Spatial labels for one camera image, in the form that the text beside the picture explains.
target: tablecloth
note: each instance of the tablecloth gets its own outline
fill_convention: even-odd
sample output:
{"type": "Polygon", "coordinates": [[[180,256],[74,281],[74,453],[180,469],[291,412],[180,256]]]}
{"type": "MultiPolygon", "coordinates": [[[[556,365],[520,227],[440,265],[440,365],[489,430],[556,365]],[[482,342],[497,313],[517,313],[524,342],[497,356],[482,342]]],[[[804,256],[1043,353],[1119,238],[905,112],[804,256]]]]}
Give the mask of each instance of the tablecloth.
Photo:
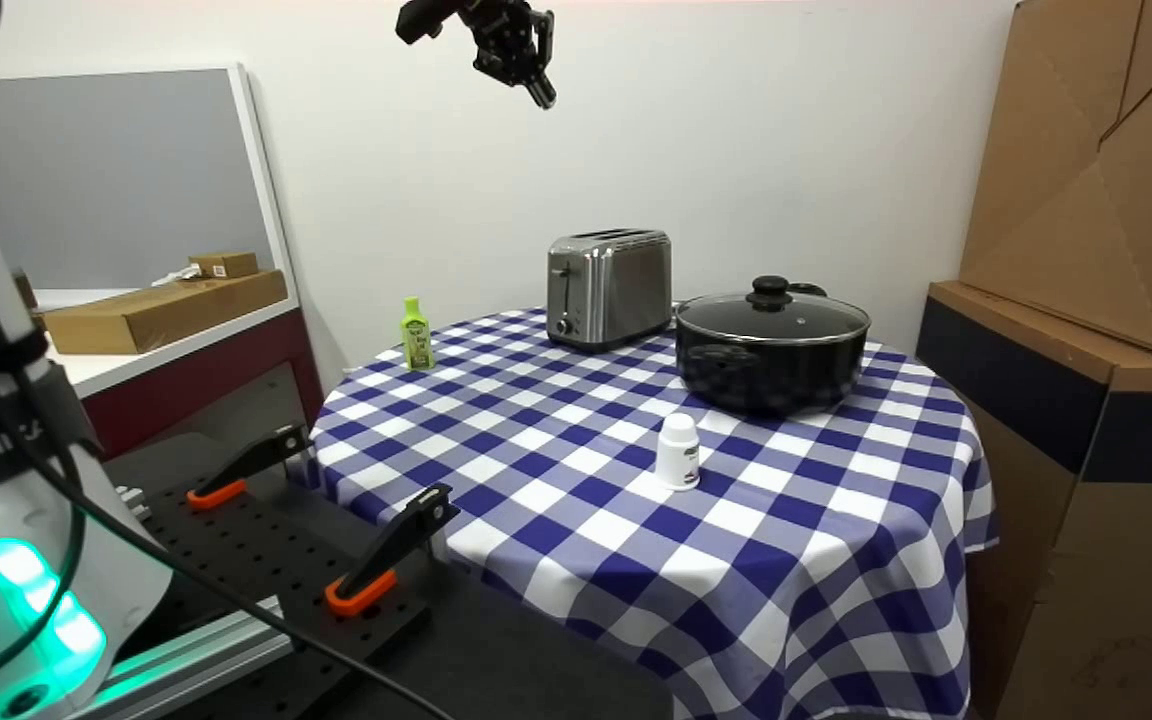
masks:
{"type": "Polygon", "coordinates": [[[748,424],[672,353],[556,347],[536,309],[451,324],[432,374],[386,353],[331,388],[322,490],[389,522],[450,483],[451,563],[658,674],[686,718],[964,718],[964,552],[995,528],[960,398],[869,343],[843,405],[748,424]],[[701,424],[701,490],[652,479],[667,412],[701,424]]]}

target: toaster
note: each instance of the toaster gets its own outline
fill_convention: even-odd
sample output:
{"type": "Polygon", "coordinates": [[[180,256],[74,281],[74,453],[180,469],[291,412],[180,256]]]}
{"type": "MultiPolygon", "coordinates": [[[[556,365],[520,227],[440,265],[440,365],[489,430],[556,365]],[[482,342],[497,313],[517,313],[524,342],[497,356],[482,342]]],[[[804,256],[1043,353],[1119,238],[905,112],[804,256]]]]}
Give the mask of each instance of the toaster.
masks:
{"type": "Polygon", "coordinates": [[[601,227],[550,250],[550,337],[571,347],[616,347],[672,316],[667,238],[601,227]]]}

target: gray wall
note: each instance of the gray wall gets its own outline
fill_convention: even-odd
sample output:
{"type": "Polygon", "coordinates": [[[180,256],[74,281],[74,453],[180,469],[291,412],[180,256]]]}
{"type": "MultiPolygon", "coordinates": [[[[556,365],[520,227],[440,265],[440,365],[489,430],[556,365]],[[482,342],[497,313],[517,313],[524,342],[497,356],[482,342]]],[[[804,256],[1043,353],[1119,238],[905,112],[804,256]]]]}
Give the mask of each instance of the gray wall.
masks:
{"type": "Polygon", "coordinates": [[[273,265],[230,71],[0,79],[0,245],[36,290],[273,265]]]}

